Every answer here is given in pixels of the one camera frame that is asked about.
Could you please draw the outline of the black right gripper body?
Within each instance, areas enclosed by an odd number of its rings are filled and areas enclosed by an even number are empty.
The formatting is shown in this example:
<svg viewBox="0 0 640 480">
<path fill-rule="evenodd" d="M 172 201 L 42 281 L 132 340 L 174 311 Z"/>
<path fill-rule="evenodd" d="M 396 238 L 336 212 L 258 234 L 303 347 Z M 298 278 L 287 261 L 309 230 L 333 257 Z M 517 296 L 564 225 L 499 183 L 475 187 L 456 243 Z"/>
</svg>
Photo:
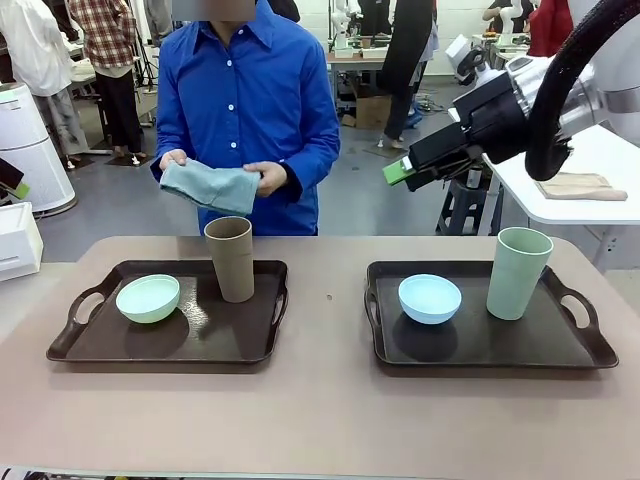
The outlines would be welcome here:
<svg viewBox="0 0 640 480">
<path fill-rule="evenodd" d="M 494 164 L 527 148 L 528 119 L 511 82 L 486 82 L 453 101 L 468 143 Z"/>
</svg>

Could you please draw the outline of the person's left hand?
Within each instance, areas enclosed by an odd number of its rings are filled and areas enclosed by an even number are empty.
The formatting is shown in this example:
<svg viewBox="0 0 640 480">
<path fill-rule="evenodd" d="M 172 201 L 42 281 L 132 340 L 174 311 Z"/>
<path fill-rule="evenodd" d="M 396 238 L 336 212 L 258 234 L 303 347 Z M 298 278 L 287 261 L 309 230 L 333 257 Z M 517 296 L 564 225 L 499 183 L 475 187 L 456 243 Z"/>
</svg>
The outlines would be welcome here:
<svg viewBox="0 0 640 480">
<path fill-rule="evenodd" d="M 260 174 L 256 195 L 261 198 L 269 197 L 288 182 L 287 171 L 280 163 L 256 162 L 245 165 L 244 170 Z"/>
</svg>

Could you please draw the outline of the person's right hand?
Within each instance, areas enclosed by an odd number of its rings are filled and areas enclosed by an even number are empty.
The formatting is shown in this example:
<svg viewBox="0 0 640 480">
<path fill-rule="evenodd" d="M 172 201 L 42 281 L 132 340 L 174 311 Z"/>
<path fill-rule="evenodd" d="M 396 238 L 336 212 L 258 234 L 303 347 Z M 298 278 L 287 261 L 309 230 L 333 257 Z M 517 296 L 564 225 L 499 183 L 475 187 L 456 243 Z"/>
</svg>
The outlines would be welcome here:
<svg viewBox="0 0 640 480">
<path fill-rule="evenodd" d="M 188 160 L 188 156 L 182 149 L 174 149 L 164 153 L 159 162 L 161 171 L 165 171 L 171 164 L 184 166 Z"/>
</svg>

